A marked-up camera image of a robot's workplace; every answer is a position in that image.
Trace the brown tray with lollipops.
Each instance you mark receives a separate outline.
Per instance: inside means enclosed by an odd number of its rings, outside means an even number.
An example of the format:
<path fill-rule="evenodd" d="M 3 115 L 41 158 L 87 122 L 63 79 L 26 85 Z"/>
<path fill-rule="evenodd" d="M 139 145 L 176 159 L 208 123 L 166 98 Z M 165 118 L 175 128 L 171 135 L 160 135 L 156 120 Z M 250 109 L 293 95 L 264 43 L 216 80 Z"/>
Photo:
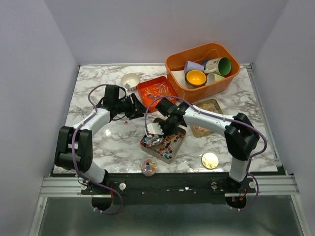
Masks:
<path fill-rule="evenodd" d="M 186 130 L 182 128 L 179 128 L 177 134 L 167 136 L 166 138 L 161 137 L 155 142 L 149 142 L 148 138 L 144 136 L 140 141 L 140 148 L 152 157 L 171 164 L 175 161 L 185 137 Z"/>

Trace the orange square candy tray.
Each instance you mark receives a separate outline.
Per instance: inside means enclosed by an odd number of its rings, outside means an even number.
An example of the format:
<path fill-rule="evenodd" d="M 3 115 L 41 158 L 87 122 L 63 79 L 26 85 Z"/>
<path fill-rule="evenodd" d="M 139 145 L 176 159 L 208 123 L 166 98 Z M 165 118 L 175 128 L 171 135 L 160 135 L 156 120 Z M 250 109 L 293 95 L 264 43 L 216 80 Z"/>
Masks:
<path fill-rule="evenodd" d="M 177 96 L 168 79 L 165 76 L 157 77 L 137 85 L 137 90 L 142 104 L 147 108 L 150 104 L 149 113 L 157 111 L 157 101 L 153 101 L 161 96 Z"/>

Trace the clear glass jar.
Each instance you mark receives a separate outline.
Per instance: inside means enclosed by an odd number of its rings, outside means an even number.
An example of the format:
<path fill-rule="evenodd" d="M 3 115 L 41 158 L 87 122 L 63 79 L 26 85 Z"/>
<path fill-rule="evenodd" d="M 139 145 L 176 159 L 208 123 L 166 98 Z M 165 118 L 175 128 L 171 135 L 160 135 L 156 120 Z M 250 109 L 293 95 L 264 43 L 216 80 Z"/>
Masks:
<path fill-rule="evenodd" d="M 140 164 L 140 170 L 146 177 L 153 176 L 158 169 L 158 165 L 155 160 L 151 158 L 144 158 Z"/>

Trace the gold tin with popsicle candies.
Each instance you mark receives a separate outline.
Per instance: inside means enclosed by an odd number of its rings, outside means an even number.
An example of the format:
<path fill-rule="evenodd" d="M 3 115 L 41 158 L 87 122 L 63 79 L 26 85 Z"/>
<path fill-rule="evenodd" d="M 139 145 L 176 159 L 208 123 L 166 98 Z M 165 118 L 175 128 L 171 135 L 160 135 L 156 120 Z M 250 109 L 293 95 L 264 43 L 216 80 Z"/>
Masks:
<path fill-rule="evenodd" d="M 204 101 L 195 102 L 195 103 L 193 103 L 193 105 L 195 105 L 198 108 L 201 108 L 203 110 L 223 115 L 223 112 L 222 112 L 216 99 L 208 99 L 208 100 L 204 100 Z M 200 127 L 200 126 L 194 126 L 193 125 L 190 128 L 191 128 L 191 131 L 192 131 L 194 137 L 196 137 L 196 138 L 205 137 L 205 136 L 208 136 L 208 135 L 214 133 L 214 131 L 205 129 L 205 128 Z"/>

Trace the gold round jar lid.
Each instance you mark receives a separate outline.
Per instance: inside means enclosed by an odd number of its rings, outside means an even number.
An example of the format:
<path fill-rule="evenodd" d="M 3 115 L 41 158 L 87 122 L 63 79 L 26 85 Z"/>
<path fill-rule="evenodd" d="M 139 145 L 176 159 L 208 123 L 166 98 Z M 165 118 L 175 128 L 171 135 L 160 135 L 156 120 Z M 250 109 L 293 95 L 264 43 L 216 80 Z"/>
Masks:
<path fill-rule="evenodd" d="M 219 159 L 216 154 L 208 152 L 202 155 L 201 163 L 206 169 L 215 169 L 219 165 Z"/>

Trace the metal scoop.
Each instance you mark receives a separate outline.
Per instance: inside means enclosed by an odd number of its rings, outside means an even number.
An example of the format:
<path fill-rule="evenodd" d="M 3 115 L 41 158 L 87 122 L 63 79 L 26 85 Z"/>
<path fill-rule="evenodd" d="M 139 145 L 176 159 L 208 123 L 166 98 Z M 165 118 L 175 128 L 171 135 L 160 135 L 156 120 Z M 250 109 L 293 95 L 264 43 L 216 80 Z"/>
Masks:
<path fill-rule="evenodd" d="M 145 147 L 158 146 L 158 145 L 160 145 L 162 143 L 162 141 L 163 141 L 163 136 L 162 135 L 158 135 L 158 134 L 146 136 L 143 139 Z"/>

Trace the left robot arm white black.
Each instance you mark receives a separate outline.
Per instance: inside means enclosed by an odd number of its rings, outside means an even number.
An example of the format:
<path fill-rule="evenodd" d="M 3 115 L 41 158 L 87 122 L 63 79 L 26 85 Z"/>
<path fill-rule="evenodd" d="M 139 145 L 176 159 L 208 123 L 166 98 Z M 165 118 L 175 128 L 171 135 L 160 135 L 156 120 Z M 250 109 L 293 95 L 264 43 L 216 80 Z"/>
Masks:
<path fill-rule="evenodd" d="M 104 84 L 104 96 L 97 104 L 91 103 L 92 112 L 73 126 L 63 126 L 59 130 L 55 152 L 55 165 L 66 170 L 75 170 L 81 177 L 93 181 L 92 188 L 98 194 L 109 189 L 108 172 L 93 161 L 93 136 L 117 115 L 129 120 L 141 118 L 145 106 L 134 93 L 128 95 L 125 88 Z"/>

